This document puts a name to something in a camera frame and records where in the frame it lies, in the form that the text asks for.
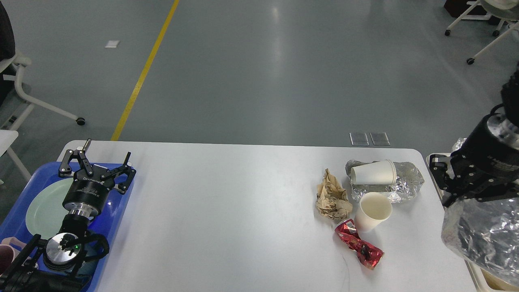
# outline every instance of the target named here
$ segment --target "pink cup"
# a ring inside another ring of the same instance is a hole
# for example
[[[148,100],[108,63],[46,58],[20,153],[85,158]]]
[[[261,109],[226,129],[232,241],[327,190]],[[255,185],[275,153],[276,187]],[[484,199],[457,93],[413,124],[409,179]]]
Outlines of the pink cup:
[[[16,237],[8,237],[2,240],[0,244],[0,275],[7,270],[20,253],[20,251],[12,247],[12,245],[19,247],[20,250],[26,246],[25,243],[19,241]]]

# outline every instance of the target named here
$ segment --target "blue tray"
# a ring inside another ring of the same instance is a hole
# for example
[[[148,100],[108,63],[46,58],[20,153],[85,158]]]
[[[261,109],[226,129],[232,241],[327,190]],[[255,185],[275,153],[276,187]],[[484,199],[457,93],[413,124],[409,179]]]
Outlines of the blue tray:
[[[120,164],[108,163],[96,164],[107,167],[109,169],[121,166]],[[31,240],[33,235],[29,233],[25,225],[25,214],[27,213],[27,209],[29,208],[32,200],[38,193],[40,193],[40,191],[42,191],[47,186],[64,179],[58,176],[59,166],[59,162],[50,162],[44,164],[36,170],[31,180],[20,194],[20,197],[12,207],[11,211],[5,218],[4,223],[0,225],[0,240],[11,236],[18,238],[25,243],[28,243],[29,240]],[[70,163],[70,166],[74,171],[79,169],[78,163]],[[116,178],[115,182],[120,183],[124,180],[126,180],[126,175]],[[117,229],[119,228],[119,224],[122,219],[122,215],[124,214],[126,205],[128,204],[128,199],[130,198],[132,187],[133,184],[130,185],[130,188],[124,195],[121,195],[115,190],[111,190],[108,194],[108,199],[106,200],[106,205],[103,209],[103,212],[96,217],[96,219],[92,222],[92,224],[90,224],[88,228],[94,233],[100,233],[106,236],[106,239],[110,244],[110,248],[112,248],[112,242],[114,241],[115,234],[117,233]],[[95,268],[95,272],[92,275],[92,280],[81,290],[81,292],[91,292],[95,290],[109,256],[110,254],[99,260],[97,267]],[[43,264],[43,256],[39,258],[38,265],[40,270],[49,271]]]

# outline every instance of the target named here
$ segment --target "foil-wrapped object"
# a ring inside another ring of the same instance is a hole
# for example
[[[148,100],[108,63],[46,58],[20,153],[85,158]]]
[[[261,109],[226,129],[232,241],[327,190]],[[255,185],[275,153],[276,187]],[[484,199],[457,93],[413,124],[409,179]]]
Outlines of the foil-wrapped object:
[[[420,170],[411,162],[393,162],[397,169],[397,180],[395,184],[351,184],[351,197],[356,202],[360,201],[363,195],[369,192],[378,192],[387,196],[392,203],[401,203],[416,197],[424,184],[424,177]],[[356,160],[350,160],[346,163],[346,174],[348,177],[351,168],[368,164]]]
[[[378,265],[384,255],[384,252],[380,248],[360,239],[352,219],[347,219],[339,223],[337,227],[335,227],[335,233],[339,235],[340,240],[346,243],[350,249],[357,252],[359,262],[370,270]]]
[[[466,140],[466,138],[459,138],[458,141],[456,141],[456,143],[454,143],[452,152],[459,150],[461,148],[461,146],[463,145],[463,143],[465,143],[465,140]]]
[[[442,240],[483,270],[519,286],[519,198],[456,201],[445,211]]]

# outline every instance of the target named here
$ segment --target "crumpled brown paper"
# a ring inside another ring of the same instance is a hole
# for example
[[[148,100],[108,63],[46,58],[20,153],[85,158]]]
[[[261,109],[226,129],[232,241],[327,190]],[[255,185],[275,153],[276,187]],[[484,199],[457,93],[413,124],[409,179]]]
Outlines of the crumpled brown paper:
[[[346,190],[328,169],[325,170],[323,182],[317,186],[316,208],[321,215],[340,220],[348,218],[353,210],[353,205],[346,197]]]

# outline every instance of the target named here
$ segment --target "tipped-over paper cup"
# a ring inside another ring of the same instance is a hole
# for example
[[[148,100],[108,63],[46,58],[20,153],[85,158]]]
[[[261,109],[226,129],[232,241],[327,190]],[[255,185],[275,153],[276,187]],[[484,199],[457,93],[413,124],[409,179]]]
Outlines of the tipped-over paper cup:
[[[357,230],[371,231],[381,222],[386,221],[392,211],[393,206],[385,195],[376,192],[365,194],[360,198],[359,208],[355,214],[354,222]]]
[[[350,178],[353,184],[394,184],[397,169],[391,160],[383,160],[352,167]]]

